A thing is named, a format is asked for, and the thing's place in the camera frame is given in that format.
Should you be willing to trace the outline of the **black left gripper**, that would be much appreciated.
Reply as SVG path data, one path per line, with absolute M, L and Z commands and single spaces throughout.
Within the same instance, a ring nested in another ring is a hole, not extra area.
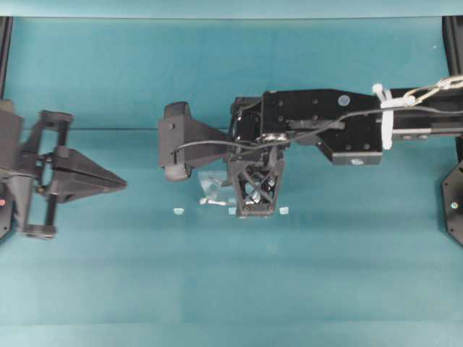
M 56 235 L 54 218 L 57 200 L 67 203 L 97 194 L 123 190 L 127 182 L 106 170 L 81 152 L 66 147 L 72 114 L 43 110 L 32 126 L 28 138 L 19 145 L 15 167 L 10 176 L 10 192 L 14 198 L 12 216 L 16 229 L 27 237 L 52 239 Z M 58 145 L 52 154 L 39 153 L 43 132 L 57 133 Z M 52 195 L 46 198 L 47 211 L 43 225 L 28 223 L 35 193 L 44 195 L 43 172 L 52 161 Z

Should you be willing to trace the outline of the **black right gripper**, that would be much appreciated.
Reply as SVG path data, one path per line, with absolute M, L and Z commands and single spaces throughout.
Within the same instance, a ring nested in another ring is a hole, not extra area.
M 229 178 L 238 218 L 276 212 L 289 140 L 289 92 L 236 98 L 229 127 Z

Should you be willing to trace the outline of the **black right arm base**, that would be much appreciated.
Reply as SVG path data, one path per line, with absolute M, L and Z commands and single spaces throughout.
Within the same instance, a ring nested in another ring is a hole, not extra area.
M 459 162 L 441 183 L 446 231 L 460 246 L 463 243 L 462 177 L 462 162 Z

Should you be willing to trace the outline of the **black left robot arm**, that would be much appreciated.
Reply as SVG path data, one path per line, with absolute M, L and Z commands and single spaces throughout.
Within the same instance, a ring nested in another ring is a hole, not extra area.
M 43 110 L 22 142 L 23 118 L 11 100 L 1 100 L 1 236 L 12 229 L 36 239 L 55 237 L 56 207 L 97 194 L 117 192 L 127 182 L 67 146 L 73 116 Z M 33 195 L 47 201 L 45 222 L 29 223 Z

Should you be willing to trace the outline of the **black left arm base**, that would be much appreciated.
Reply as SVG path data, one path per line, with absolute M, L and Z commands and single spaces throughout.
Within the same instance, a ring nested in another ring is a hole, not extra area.
M 0 95 L 4 98 L 7 79 L 7 65 L 9 49 L 12 39 L 13 17 L 1 17 L 0 19 Z

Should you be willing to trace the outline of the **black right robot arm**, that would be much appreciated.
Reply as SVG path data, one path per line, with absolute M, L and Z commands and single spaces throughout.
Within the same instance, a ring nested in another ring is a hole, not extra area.
M 383 109 L 375 95 L 315 89 L 238 97 L 231 105 L 227 174 L 241 218 L 276 210 L 284 152 L 315 146 L 334 165 L 377 165 L 383 154 Z

